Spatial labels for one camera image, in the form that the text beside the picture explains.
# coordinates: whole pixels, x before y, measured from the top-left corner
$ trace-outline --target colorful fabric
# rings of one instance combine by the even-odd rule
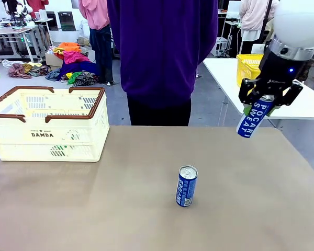
[[[68,78],[68,76],[65,74],[65,75],[63,75],[63,76],[61,77],[61,80],[63,80],[63,81],[68,81],[69,78]]]
[[[29,62],[28,64],[30,64],[31,66],[37,66],[37,67],[41,67],[41,66],[42,66],[41,63],[32,63],[32,62]]]
[[[29,71],[29,75],[33,77],[46,76],[50,72],[49,67],[43,65],[41,67],[33,66]]]
[[[83,62],[83,61],[90,62],[88,57],[76,51],[64,51],[63,54],[64,54],[65,64],[70,64],[74,62]]]
[[[61,67],[61,73],[58,76],[58,80],[60,80],[61,77],[65,75],[66,73],[82,72],[82,71],[91,72],[97,76],[99,76],[100,74],[99,69],[97,68],[96,64],[92,62],[83,61],[83,62],[76,62],[76,63],[71,63],[71,64],[65,64],[65,62],[63,62],[63,65]]]
[[[76,86],[86,86],[86,85],[94,85],[96,83],[95,74],[90,72],[83,72],[80,76],[76,78],[75,83],[72,85]]]
[[[73,85],[74,83],[75,83],[75,81],[76,81],[76,78],[78,77],[78,76],[80,76],[82,74],[82,72],[75,72],[75,73],[73,73],[72,74],[72,77],[69,79],[69,81],[68,81],[68,84],[69,85]]]
[[[22,66],[25,69],[26,74],[28,74],[29,71],[32,69],[32,66],[30,64],[23,64]]]
[[[56,48],[53,49],[53,53],[58,53],[58,54],[61,54],[61,55],[64,54],[64,51],[65,51],[64,48],[59,48],[59,47],[56,47]]]
[[[80,46],[77,43],[63,42],[58,47],[64,49],[64,51],[81,52]]]
[[[46,79],[50,81],[57,81],[57,77],[59,75],[59,69],[50,72],[47,76]]]
[[[14,78],[32,78],[25,74],[25,69],[21,64],[15,63],[8,70],[8,76]]]

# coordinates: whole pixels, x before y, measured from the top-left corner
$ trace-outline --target white plastic basket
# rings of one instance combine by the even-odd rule
[[[17,86],[0,97],[3,161],[97,162],[108,130],[103,88]]]

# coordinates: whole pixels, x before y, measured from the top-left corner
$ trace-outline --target black pants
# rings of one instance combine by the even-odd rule
[[[192,108],[191,100],[180,106],[152,109],[130,97],[127,98],[131,125],[170,127],[188,126]]]
[[[95,63],[100,72],[99,82],[113,82],[113,55],[111,52],[110,26],[101,30],[90,29],[89,42],[95,51]]]
[[[260,39],[257,39],[255,41],[244,41],[243,42],[242,51],[240,52],[240,54],[251,54],[252,46],[255,43],[261,43]]]

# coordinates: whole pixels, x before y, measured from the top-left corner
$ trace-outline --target pocari sweat can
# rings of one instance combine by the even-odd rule
[[[260,126],[264,117],[271,111],[274,103],[274,96],[264,95],[253,104],[249,114],[243,114],[237,133],[245,138],[251,138],[255,130]]]
[[[179,206],[188,207],[192,204],[198,171],[193,166],[182,166],[179,169],[176,202]]]

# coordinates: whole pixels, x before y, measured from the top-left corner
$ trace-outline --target basket handle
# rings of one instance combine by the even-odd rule
[[[69,89],[69,93],[73,92],[74,90],[100,90],[99,95],[89,111],[89,114],[87,116],[83,115],[48,115],[46,116],[46,123],[49,123],[51,119],[91,119],[94,117],[94,114],[96,112],[96,109],[98,108],[101,99],[105,93],[105,89],[102,87],[71,87]]]
[[[54,93],[53,87],[50,86],[15,86],[8,92],[6,92],[4,95],[0,97],[0,102],[3,101],[5,98],[7,98],[9,95],[13,94],[19,89],[37,89],[37,90],[49,90],[50,92]],[[0,118],[2,119],[18,119],[22,121],[23,123],[26,123],[24,115],[15,115],[15,114],[0,114]]]

